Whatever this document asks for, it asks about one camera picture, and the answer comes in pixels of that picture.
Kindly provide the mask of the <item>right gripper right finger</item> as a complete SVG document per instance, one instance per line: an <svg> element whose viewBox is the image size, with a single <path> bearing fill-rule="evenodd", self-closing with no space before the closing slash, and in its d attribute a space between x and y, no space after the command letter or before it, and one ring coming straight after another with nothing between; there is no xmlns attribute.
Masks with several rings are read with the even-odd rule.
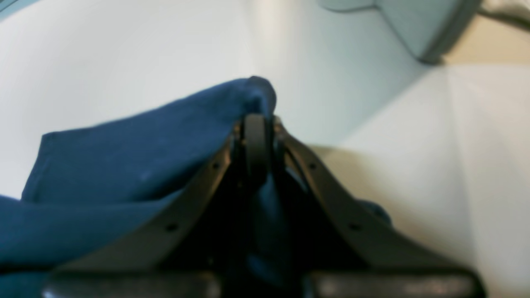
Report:
<svg viewBox="0 0 530 298"><path fill-rule="evenodd" d="M303 298L483 298L477 273L397 232L272 122L275 179Z"/></svg>

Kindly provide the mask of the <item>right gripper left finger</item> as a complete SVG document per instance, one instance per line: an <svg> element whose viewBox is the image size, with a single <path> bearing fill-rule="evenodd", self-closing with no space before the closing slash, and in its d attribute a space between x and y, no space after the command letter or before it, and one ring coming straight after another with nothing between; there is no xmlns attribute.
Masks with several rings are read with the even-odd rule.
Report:
<svg viewBox="0 0 530 298"><path fill-rule="evenodd" d="M249 114L153 219L57 268L44 298L231 298L243 275L251 198L267 177L267 119Z"/></svg>

